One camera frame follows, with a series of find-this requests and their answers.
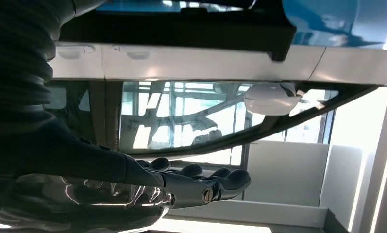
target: robotic hand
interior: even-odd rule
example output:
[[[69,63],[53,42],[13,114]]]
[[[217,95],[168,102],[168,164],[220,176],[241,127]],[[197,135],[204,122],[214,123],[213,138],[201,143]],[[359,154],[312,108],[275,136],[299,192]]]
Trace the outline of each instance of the robotic hand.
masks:
[[[189,164],[182,170],[167,170],[170,162],[159,158],[151,163],[139,160],[145,170],[161,175],[164,185],[176,197],[173,208],[206,205],[212,201],[232,199],[251,183],[249,174],[238,169],[231,172],[221,168],[209,177],[201,176],[198,164]]]

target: car window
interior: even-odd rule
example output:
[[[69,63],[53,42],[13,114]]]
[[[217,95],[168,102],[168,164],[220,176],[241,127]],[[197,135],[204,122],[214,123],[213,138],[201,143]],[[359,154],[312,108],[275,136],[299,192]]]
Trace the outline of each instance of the car window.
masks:
[[[44,105],[45,110],[64,121],[74,136],[96,143],[89,81],[52,80],[45,86],[52,93],[51,102]]]
[[[186,147],[258,126],[265,116],[249,113],[243,102],[243,94],[254,84],[259,83],[124,82],[119,149]],[[337,92],[332,93],[329,90],[309,90],[290,115],[320,105]],[[321,137],[322,118],[318,116],[265,140],[317,143]],[[241,148],[236,147],[229,153],[239,151]],[[231,164],[232,160],[240,161],[240,157],[227,156],[224,163]]]

